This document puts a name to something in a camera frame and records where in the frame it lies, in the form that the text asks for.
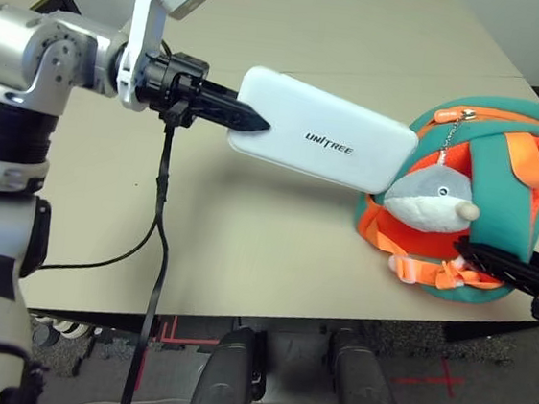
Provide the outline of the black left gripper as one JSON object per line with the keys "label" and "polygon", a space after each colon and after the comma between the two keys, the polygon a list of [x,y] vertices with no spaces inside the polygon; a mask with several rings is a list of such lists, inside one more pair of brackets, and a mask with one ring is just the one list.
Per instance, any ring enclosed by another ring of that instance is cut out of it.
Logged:
{"label": "black left gripper", "polygon": [[[268,131],[270,123],[237,99],[237,91],[205,81],[209,64],[184,53],[151,57],[139,84],[138,100],[159,113],[165,124],[189,128],[196,115],[234,131]],[[201,91],[201,85],[207,91]]]}

